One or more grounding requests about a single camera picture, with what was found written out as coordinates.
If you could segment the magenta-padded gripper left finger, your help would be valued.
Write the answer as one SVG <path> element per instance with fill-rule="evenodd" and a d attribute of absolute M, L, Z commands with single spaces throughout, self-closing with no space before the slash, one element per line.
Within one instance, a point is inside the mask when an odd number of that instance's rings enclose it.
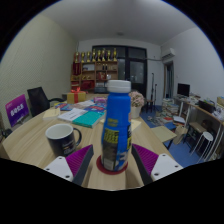
<path fill-rule="evenodd" d="M 44 170 L 81 186 L 93 154 L 93 145 L 88 145 L 67 157 L 58 156 Z"/>

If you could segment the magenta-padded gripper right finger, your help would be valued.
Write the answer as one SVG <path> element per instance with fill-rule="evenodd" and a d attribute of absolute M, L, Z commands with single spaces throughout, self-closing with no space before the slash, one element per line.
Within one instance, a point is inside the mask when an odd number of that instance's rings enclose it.
<path fill-rule="evenodd" d="M 160 155 L 140 145 L 132 145 L 132 155 L 145 185 L 182 169 L 168 154 Z"/>

